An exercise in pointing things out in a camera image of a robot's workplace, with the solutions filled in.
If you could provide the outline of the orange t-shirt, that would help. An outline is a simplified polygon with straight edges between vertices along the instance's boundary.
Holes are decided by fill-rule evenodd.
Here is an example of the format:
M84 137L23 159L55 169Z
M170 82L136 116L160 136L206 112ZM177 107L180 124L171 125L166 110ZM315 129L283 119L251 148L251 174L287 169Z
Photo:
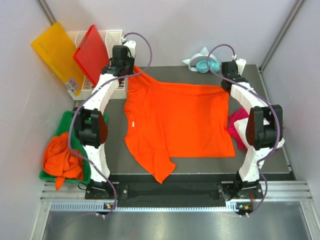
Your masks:
M134 67L123 111L125 144L158 183L175 170L172 158L232 158L229 95L216 85L160 82Z
M67 132L53 137L43 155L42 168L45 173L55 177L57 191L66 179L78 181L84 179L83 159L71 152L68 137Z

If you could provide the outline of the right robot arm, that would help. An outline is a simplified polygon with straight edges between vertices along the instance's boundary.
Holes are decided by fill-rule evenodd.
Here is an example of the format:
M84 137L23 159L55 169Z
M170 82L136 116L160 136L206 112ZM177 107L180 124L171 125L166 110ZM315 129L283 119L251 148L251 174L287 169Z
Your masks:
M222 62L221 87L244 108L248 117L237 120L234 127L247 146L244 162L235 175L233 184L220 192L226 200L245 198L259 185L260 173L266 157L285 142L283 138L283 109L271 105L259 96L242 76L244 59Z

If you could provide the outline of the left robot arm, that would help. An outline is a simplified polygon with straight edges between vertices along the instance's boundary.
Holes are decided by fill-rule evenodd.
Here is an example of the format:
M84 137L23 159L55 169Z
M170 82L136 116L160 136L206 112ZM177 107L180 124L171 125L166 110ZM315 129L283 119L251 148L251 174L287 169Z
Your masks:
M94 95L74 111L73 129L75 137L83 146L90 164L90 182L86 185L86 199L111 199L115 196L114 187L107 182L110 170L107 165L105 142L108 126L103 116L113 93L120 85L119 77L133 74L136 56L136 42L129 40L114 45L112 58L102 68Z

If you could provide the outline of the red folder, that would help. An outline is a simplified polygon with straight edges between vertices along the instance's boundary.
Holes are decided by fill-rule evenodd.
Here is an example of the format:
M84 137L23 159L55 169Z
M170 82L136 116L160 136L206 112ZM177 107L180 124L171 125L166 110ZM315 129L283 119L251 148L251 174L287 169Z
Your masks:
M99 82L103 68L109 63L109 55L106 45L94 24L89 27L82 38L73 59L95 87Z

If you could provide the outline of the magenta folded t-shirt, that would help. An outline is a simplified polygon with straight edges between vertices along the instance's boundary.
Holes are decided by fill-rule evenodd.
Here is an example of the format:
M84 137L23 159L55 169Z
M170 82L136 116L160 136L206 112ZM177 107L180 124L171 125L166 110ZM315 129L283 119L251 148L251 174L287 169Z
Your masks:
M279 142L277 149L284 145L283 138L283 109L280 105L272 106L279 127L269 107L254 107L247 112L243 107L228 117L229 125L227 131L236 140L240 150L250 148L258 151L260 149L272 149L277 140L277 130L279 130Z

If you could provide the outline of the teal cat-ear headphones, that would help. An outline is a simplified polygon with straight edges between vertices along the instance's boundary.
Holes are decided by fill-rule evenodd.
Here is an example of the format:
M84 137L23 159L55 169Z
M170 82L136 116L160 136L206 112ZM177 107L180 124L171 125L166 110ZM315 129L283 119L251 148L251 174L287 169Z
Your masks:
M209 50L203 47L200 52L190 58L184 59L182 62L188 66L191 72L205 74L208 73L209 70L212 70L215 73L219 73L221 70L221 62L213 54L209 53Z

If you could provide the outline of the white folded t-shirt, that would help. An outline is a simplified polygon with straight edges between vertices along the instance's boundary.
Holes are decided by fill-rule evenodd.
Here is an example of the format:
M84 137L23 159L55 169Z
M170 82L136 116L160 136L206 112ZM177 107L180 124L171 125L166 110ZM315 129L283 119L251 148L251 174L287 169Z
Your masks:
M235 141L239 146L240 150L247 150L250 147L249 142L246 137L246 130L249 118L243 118L234 122L235 133L237 136L235 137Z

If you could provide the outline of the yellow folder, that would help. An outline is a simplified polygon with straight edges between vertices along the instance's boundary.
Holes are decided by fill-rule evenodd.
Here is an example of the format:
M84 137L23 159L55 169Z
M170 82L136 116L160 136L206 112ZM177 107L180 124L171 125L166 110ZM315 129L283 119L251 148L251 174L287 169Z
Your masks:
M31 43L31 47L67 88L78 96L85 75L73 58L76 45L63 26L55 22Z

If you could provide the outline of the orange t-shirt in bin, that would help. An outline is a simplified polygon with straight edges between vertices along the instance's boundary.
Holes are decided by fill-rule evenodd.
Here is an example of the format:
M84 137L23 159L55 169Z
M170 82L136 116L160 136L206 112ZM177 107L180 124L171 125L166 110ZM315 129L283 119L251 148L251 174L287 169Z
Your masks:
M71 152L68 137L67 132L53 137L43 155L42 168L45 173L55 177L57 191L66 179L78 181L84 179L83 159Z

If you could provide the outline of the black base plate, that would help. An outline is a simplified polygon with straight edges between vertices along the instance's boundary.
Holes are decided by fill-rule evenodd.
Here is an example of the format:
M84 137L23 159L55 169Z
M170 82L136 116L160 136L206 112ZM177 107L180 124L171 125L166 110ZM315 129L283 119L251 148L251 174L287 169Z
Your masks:
M226 200L252 201L262 198L262 188L233 189L232 183L119 181L114 184L118 207L183 208L224 207Z

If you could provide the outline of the aluminium frame rail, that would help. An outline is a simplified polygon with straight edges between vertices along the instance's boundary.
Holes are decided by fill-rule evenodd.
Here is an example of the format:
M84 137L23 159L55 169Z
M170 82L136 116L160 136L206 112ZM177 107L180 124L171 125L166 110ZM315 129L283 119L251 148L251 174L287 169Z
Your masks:
M227 196L224 187L231 181L216 182L116 182L105 190L80 188L67 183L55 190L53 182L45 182L40 200L55 211L78 212L235 212L248 215L259 202L312 201L304 181L261 182L256 190Z

